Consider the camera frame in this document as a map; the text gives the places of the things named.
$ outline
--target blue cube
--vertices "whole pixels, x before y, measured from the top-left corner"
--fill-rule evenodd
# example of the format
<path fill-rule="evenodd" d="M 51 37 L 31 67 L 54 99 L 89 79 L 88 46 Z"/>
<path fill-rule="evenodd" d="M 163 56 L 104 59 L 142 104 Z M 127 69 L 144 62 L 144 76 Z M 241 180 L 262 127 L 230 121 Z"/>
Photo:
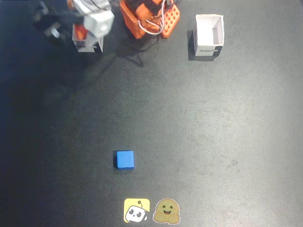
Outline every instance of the blue cube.
<path fill-rule="evenodd" d="M 132 150 L 117 152 L 118 169 L 134 169 L 134 152 Z"/>

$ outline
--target yellow sticker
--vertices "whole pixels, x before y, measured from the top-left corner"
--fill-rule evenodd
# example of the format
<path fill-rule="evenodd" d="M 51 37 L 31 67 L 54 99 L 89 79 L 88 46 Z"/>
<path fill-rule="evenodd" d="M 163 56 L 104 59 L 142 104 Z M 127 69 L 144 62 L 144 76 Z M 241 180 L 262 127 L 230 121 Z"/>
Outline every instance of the yellow sticker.
<path fill-rule="evenodd" d="M 149 218 L 151 202 L 148 199 L 126 199 L 124 201 L 124 221 L 144 222 Z"/>
<path fill-rule="evenodd" d="M 156 205 L 156 210 L 152 219 L 157 223 L 168 223 L 176 225 L 180 223 L 180 206 L 170 198 L 160 200 Z"/>

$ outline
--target open cardboard box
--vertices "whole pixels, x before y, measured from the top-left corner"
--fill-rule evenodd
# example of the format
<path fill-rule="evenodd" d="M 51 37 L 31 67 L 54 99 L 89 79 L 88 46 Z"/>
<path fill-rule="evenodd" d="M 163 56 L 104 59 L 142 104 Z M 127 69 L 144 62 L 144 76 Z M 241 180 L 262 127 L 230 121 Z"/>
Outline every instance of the open cardboard box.
<path fill-rule="evenodd" d="M 196 27 L 194 29 L 195 56 L 219 56 L 223 45 L 223 16 L 217 14 L 196 15 Z"/>

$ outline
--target white box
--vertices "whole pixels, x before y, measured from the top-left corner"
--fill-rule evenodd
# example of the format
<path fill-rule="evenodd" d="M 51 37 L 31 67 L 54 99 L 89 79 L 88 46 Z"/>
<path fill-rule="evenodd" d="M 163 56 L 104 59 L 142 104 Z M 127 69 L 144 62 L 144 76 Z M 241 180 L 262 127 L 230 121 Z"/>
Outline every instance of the white box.
<path fill-rule="evenodd" d="M 223 16 L 217 14 L 196 15 L 196 27 L 194 29 L 195 56 L 219 56 L 223 45 Z"/>
<path fill-rule="evenodd" d="M 103 52 L 103 37 L 98 39 L 90 31 L 88 31 L 86 39 L 79 40 L 75 34 L 74 25 L 72 26 L 72 40 L 78 52 Z"/>

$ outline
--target black mat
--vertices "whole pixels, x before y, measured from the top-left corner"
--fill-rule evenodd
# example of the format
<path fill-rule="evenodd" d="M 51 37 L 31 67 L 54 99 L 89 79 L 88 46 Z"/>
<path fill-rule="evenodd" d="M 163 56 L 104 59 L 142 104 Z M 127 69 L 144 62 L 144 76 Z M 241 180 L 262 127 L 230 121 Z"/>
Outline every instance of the black mat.
<path fill-rule="evenodd" d="M 167 40 L 115 9 L 102 55 L 49 45 L 27 7 L 0 2 L 1 226 L 131 226 L 126 198 L 166 197 L 178 226 L 302 225 L 300 1 L 182 1 Z M 224 15 L 213 61 L 188 58 L 199 13 Z"/>

